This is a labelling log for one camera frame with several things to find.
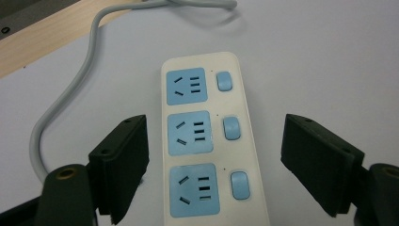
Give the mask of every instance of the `white power strip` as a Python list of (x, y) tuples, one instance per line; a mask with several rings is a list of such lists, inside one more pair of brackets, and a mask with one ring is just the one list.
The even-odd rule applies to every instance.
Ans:
[(268, 226), (247, 100), (235, 55), (162, 67), (166, 226)]

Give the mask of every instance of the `power cord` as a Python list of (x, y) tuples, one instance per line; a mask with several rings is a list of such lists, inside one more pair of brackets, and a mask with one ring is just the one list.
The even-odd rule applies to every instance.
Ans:
[(109, 13), (127, 10), (127, 9), (143, 9), (143, 8), (158, 8), (168, 5), (181, 5), (191, 6), (199, 8), (226, 8), (233, 9), (237, 6), (235, 0), (149, 0), (141, 3), (131, 3), (112, 6), (104, 8), (94, 17), (91, 24), (90, 36), (88, 42), (88, 53), (85, 61), (81, 66), (77, 75), (73, 78), (68, 87), (62, 92), (62, 94), (56, 99), (56, 101), (46, 110), (46, 112), (40, 117), (33, 128), (30, 142), (29, 142), (29, 156), (30, 163), (35, 171), (36, 175), (42, 183), (49, 173), (49, 170), (45, 167), (40, 152), (40, 139), (43, 130), (47, 127), (49, 122), (55, 117), (56, 113), (62, 109), (62, 107), (71, 99), (72, 95), (76, 92), (77, 88), (81, 85), (85, 79), (90, 65), (93, 61), (94, 51), (96, 48), (97, 33), (101, 19)]

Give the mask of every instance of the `power strip casing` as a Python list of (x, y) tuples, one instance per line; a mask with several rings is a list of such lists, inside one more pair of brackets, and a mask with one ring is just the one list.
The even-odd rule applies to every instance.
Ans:
[[(169, 105), (167, 76), (170, 72), (203, 69), (206, 82), (205, 101)], [(232, 89), (220, 91), (216, 75), (228, 72)], [(262, 177), (247, 111), (247, 100), (238, 59), (231, 53), (215, 53), (200, 56), (173, 58), (162, 67), (162, 139), (164, 156), (164, 218), (166, 226), (268, 226), (266, 202), (263, 194)], [(168, 144), (168, 117), (188, 112), (209, 112), (213, 149), (207, 153), (172, 155)], [(240, 136), (227, 140), (223, 120), (238, 119)], [(201, 164), (215, 165), (219, 210), (205, 216), (174, 217), (171, 214), (170, 194), (173, 191), (170, 180), (171, 170), (182, 166)], [(235, 172), (247, 175), (249, 196), (234, 198), (231, 176)]]

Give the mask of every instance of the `wooden floor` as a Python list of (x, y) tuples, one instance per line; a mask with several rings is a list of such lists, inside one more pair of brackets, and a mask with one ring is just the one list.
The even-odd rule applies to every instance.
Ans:
[[(0, 78), (86, 35), (94, 16), (101, 9), (116, 4), (140, 1), (81, 0), (0, 40)], [(102, 19), (101, 24), (108, 23), (125, 12), (112, 13)]]

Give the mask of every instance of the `blue switch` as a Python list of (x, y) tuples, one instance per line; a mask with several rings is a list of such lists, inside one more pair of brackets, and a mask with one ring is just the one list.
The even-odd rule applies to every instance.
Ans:
[(247, 174), (237, 171), (231, 174), (232, 195), (236, 200), (246, 200), (250, 196)]
[(236, 117), (226, 117), (223, 119), (225, 137), (228, 140), (236, 140), (241, 136), (240, 123)]
[(231, 75), (229, 72), (221, 72), (216, 75), (217, 86), (220, 91), (230, 91), (232, 89)]

